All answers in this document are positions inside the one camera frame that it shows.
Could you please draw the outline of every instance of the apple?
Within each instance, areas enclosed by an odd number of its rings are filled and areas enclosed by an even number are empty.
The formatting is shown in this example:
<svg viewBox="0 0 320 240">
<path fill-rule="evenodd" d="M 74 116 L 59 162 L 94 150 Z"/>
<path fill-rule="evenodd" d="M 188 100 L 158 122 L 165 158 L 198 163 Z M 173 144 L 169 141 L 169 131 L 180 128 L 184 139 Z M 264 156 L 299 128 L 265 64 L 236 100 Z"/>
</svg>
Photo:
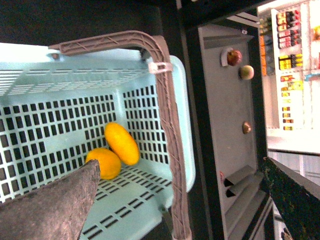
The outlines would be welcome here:
<svg viewBox="0 0 320 240">
<path fill-rule="evenodd" d="M 226 59 L 230 66 L 235 66 L 241 63 L 242 54 L 239 50 L 231 50 L 227 53 Z"/>
<path fill-rule="evenodd" d="M 243 80 L 250 80 L 254 77 L 255 70 L 250 65 L 245 65 L 240 68 L 240 78 Z"/>
</svg>

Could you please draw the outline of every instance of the red apple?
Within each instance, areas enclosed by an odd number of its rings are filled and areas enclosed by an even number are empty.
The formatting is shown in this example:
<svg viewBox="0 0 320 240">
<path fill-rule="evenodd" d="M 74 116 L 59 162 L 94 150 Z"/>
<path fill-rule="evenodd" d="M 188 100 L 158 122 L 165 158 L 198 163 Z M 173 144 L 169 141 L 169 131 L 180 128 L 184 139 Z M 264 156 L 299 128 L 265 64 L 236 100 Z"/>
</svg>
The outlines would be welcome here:
<svg viewBox="0 0 320 240">
<path fill-rule="evenodd" d="M 226 59 L 230 66 L 235 66 L 241 63 L 242 54 L 239 50 L 231 50 L 228 52 Z"/>
</svg>

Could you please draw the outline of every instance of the display case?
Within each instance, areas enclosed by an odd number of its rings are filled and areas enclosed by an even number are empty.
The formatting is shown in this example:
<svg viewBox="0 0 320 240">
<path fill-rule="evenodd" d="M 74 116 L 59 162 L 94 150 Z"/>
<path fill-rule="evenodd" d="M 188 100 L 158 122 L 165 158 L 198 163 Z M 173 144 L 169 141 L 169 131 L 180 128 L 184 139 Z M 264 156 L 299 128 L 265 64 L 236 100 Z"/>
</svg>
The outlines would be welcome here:
<svg viewBox="0 0 320 240">
<path fill-rule="evenodd" d="M 310 0 L 258 8 L 269 149 L 319 153 L 319 7 L 320 1 Z M 264 31 L 265 19 L 270 19 L 269 31 Z M 264 56 L 266 69 L 270 60 L 274 71 L 264 70 Z"/>
</svg>

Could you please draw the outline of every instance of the green apple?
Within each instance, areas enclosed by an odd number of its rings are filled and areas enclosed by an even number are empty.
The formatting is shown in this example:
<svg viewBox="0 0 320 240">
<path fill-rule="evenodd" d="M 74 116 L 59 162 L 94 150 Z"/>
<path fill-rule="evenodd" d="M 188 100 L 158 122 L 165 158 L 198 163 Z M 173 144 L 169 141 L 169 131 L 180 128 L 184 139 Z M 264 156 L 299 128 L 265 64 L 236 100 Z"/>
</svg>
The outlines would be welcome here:
<svg viewBox="0 0 320 240">
<path fill-rule="evenodd" d="M 255 75 L 255 70 L 250 65 L 245 65 L 240 68 L 240 78 L 243 80 L 251 80 Z"/>
</svg>

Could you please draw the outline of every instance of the dark green mat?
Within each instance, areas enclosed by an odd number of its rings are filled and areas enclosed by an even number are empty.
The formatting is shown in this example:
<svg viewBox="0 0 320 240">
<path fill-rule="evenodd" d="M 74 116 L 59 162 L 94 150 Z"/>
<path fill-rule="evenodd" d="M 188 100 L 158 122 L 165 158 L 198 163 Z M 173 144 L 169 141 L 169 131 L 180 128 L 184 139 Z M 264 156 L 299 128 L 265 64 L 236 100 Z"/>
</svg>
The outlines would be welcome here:
<svg viewBox="0 0 320 240">
<path fill-rule="evenodd" d="M 269 157 L 262 171 L 293 239 L 320 240 L 320 186 Z"/>
</svg>

